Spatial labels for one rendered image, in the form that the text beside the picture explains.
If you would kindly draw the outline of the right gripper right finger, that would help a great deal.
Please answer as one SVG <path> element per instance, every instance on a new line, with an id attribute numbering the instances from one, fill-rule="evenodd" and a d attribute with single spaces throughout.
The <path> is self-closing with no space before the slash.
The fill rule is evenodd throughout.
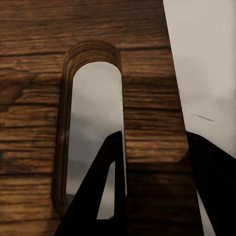
<path id="1" fill-rule="evenodd" d="M 186 132 L 196 190 L 216 236 L 236 236 L 236 159 L 201 135 Z"/>

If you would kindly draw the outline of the cutting board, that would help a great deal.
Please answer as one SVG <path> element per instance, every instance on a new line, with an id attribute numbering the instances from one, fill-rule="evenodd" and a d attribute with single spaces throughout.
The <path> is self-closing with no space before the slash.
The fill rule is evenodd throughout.
<path id="1" fill-rule="evenodd" d="M 128 236 L 204 236 L 163 0 L 0 0 L 0 236 L 54 236 L 72 88 L 121 73 Z"/>

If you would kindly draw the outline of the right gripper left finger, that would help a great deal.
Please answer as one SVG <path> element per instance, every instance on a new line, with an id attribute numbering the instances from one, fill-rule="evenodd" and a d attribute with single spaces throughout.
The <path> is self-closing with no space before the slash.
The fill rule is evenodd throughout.
<path id="1" fill-rule="evenodd" d="M 97 219 L 114 161 L 114 216 Z M 105 139 L 54 236 L 128 236 L 122 131 Z"/>

